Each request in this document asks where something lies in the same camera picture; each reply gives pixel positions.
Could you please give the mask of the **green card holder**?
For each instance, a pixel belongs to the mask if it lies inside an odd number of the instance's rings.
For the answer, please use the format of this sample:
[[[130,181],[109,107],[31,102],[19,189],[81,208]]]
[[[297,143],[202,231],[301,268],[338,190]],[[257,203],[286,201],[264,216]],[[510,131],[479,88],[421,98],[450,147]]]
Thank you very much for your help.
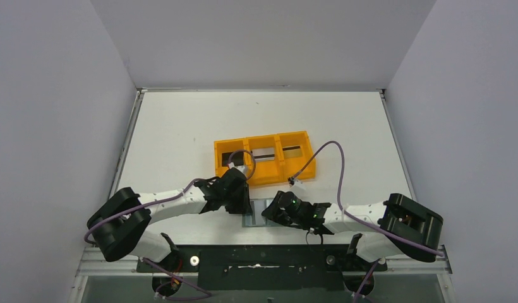
[[[262,215],[262,212],[271,204],[272,201],[272,198],[252,199],[250,201],[251,213],[242,216],[242,227],[279,227],[279,224]]]

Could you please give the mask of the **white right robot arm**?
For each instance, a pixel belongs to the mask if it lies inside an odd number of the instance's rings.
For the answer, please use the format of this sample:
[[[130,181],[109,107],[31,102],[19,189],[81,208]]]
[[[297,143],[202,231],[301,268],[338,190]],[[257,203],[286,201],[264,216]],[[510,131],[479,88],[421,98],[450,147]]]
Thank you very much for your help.
[[[432,263],[444,255],[438,250],[442,216],[400,193],[391,194],[384,202],[342,209],[279,191],[262,216],[312,234],[352,232],[352,253],[369,263],[399,254]]]

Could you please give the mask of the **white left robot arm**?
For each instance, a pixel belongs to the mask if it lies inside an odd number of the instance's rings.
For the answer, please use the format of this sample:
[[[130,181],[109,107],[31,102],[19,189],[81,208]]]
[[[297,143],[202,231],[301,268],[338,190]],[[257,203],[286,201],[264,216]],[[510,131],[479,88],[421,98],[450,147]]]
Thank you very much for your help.
[[[124,187],[88,219],[84,240],[98,246],[107,262],[132,255],[158,263],[177,247],[165,233],[148,231],[150,224],[221,207],[230,214],[250,213],[249,185],[243,167],[230,168],[220,177],[196,178],[182,189],[166,192],[136,193]]]

